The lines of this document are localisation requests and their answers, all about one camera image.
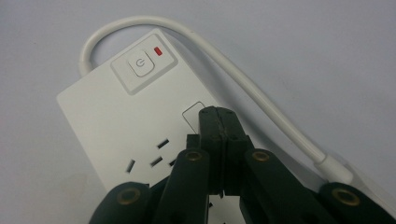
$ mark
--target brass insert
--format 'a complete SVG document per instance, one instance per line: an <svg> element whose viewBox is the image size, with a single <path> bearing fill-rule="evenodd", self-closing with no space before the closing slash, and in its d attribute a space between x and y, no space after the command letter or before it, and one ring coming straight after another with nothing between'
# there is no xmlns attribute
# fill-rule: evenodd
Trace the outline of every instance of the brass insert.
<svg viewBox="0 0 396 224"><path fill-rule="evenodd" d="M140 197L140 190L136 188L123 189L117 195L117 202L122 205L128 205L137 202Z"/></svg>
<svg viewBox="0 0 396 224"><path fill-rule="evenodd" d="M199 152L192 151L186 154L186 158L189 161L198 161L202 158L202 155Z"/></svg>
<svg viewBox="0 0 396 224"><path fill-rule="evenodd" d="M270 159L267 153L260 151L253 152L252 156L256 161L268 161Z"/></svg>
<svg viewBox="0 0 396 224"><path fill-rule="evenodd" d="M347 189L333 189L332 196L340 203L349 205L349 206L358 206L361 203L356 194L347 190Z"/></svg>

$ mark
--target white power strip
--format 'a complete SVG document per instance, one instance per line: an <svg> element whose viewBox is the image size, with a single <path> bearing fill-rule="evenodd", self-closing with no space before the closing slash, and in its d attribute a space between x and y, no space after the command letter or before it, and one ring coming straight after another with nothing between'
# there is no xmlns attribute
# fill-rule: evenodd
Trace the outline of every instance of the white power strip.
<svg viewBox="0 0 396 224"><path fill-rule="evenodd" d="M58 103L107 191L167 177L198 111L219 105L154 29L58 95ZM210 198L209 223L243 223L238 200Z"/></svg>

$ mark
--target outlet slot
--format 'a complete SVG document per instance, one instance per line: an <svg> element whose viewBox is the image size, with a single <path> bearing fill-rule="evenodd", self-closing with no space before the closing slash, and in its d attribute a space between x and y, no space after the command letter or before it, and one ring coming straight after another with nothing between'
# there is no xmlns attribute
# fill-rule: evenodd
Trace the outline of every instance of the outlet slot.
<svg viewBox="0 0 396 224"><path fill-rule="evenodd" d="M160 162L160 161L162 161L162 160L163 160L163 158L162 158L162 157L159 157L159 158L157 158L155 161L152 161L152 162L150 163L151 167L154 167L155 165L158 164L158 162Z"/></svg>
<svg viewBox="0 0 396 224"><path fill-rule="evenodd" d="M128 164L128 167L126 168L126 173L131 173L132 168L134 168L134 160L131 160Z"/></svg>
<svg viewBox="0 0 396 224"><path fill-rule="evenodd" d="M161 142L158 146L157 146L157 148L158 149L160 149L160 148L162 148L162 147L164 147L166 144L168 144L169 143L169 140L166 138L163 142Z"/></svg>
<svg viewBox="0 0 396 224"><path fill-rule="evenodd" d="M175 161L176 161L176 159L174 159L174 160L172 160L171 162L169 162L169 163L168 163L169 166L172 167L173 165L175 165Z"/></svg>

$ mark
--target cable strain relief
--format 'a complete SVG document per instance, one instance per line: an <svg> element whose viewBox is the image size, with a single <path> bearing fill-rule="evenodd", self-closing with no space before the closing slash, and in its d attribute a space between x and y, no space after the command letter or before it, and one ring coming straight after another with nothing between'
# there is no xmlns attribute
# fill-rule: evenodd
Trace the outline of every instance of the cable strain relief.
<svg viewBox="0 0 396 224"><path fill-rule="evenodd" d="M353 174L330 155L326 155L326 158L322 162L315 163L315 166L329 182L338 182L348 185L352 183Z"/></svg>
<svg viewBox="0 0 396 224"><path fill-rule="evenodd" d="M78 71L82 77L85 77L92 71L92 65L90 62L78 62Z"/></svg>

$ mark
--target white background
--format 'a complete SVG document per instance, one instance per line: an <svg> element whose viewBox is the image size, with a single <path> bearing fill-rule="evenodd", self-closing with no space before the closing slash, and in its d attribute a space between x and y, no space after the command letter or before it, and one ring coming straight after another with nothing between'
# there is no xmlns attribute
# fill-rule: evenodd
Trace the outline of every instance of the white background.
<svg viewBox="0 0 396 224"><path fill-rule="evenodd" d="M0 2L0 223L87 223L105 190L56 95L80 79L86 38L108 22L165 16L244 70L310 139L396 197L396 2L91 0ZM150 28L115 33L102 63ZM252 134L308 160L210 60L202 79Z"/></svg>

